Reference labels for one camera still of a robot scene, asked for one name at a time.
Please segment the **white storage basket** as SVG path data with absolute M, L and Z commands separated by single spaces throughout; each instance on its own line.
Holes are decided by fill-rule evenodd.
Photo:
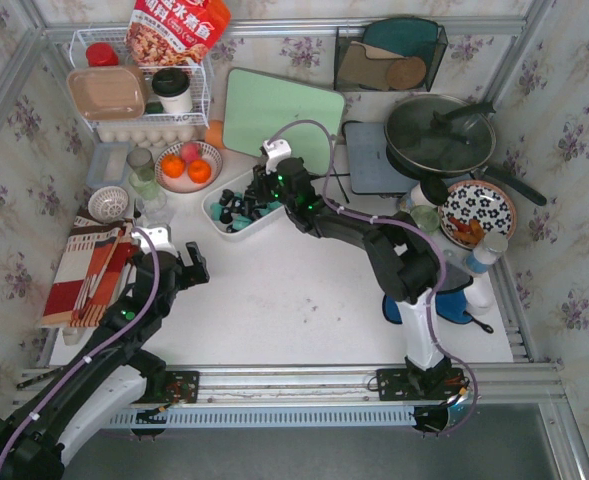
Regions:
M 217 190 L 209 193 L 205 197 L 205 199 L 203 200 L 202 208 L 203 208 L 204 214 L 206 215 L 206 219 L 209 221 L 209 223 L 213 227 L 214 231 L 216 233 L 218 233 L 224 240 L 227 240 L 230 242 L 240 242 L 242 240 L 245 240 L 249 236 L 264 229 L 265 227 L 274 223 L 277 219 L 280 219 L 281 217 L 283 217 L 285 215 L 285 210 L 284 210 L 283 206 L 281 206 L 280 208 L 278 208 L 276 210 L 270 210 L 268 208 L 269 203 L 268 204 L 258 203 L 256 200 L 254 200 L 251 197 L 251 193 L 249 193 L 248 190 L 250 189 L 250 186 L 251 186 L 252 177 L 253 177 L 252 171 L 249 170 L 249 171 L 241 174 L 240 176 L 237 176 L 233 180 L 230 180 L 229 182 L 222 185 Z M 224 189 L 232 190 L 235 194 L 234 198 L 238 197 L 244 201 L 244 213 L 242 214 L 242 216 L 251 218 L 253 220 L 253 223 L 250 226 L 248 226 L 247 228 L 245 228 L 243 230 L 239 230 L 236 233 L 227 233 L 227 231 L 226 231 L 227 227 L 229 225 L 233 225 L 235 218 L 237 216 L 239 216 L 238 214 L 233 214 L 230 210 L 230 205 L 231 205 L 232 200 L 234 198 L 227 205 L 223 206 L 224 207 L 223 211 L 229 210 L 233 215 L 233 222 L 231 224 L 224 225 L 220 222 L 220 220 L 213 221 L 210 218 L 210 205 L 213 203 L 219 203 L 221 193 Z M 255 220 L 253 218 L 253 214 L 252 214 L 252 212 L 255 209 L 268 209 L 270 211 L 270 213 L 262 219 Z

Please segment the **grey blue oven mitt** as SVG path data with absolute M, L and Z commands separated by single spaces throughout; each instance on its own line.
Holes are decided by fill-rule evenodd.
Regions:
M 466 299 L 463 290 L 472 283 L 473 276 L 452 264 L 447 265 L 445 283 L 438 291 L 435 298 L 437 314 L 450 323 L 467 325 L 474 323 L 485 333 L 493 334 L 491 325 L 483 323 L 477 317 L 466 311 Z

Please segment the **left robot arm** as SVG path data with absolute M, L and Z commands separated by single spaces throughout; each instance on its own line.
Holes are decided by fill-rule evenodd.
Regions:
M 137 259 L 136 279 L 52 381 L 7 419 L 0 418 L 0 479 L 59 479 L 96 432 L 148 391 L 158 392 L 165 362 L 144 350 L 177 294 L 209 280 L 198 245 L 190 262 L 167 251 Z

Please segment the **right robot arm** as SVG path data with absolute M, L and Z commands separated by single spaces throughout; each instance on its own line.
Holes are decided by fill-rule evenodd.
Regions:
M 302 233 L 366 252 L 378 285 L 401 315 L 410 378 L 422 389 L 441 381 L 451 369 L 435 329 L 435 296 L 445 279 L 445 260 L 409 215 L 366 217 L 338 205 L 316 193 L 300 158 L 282 160 L 274 170 L 255 166 L 252 188 L 259 201 L 280 202 Z

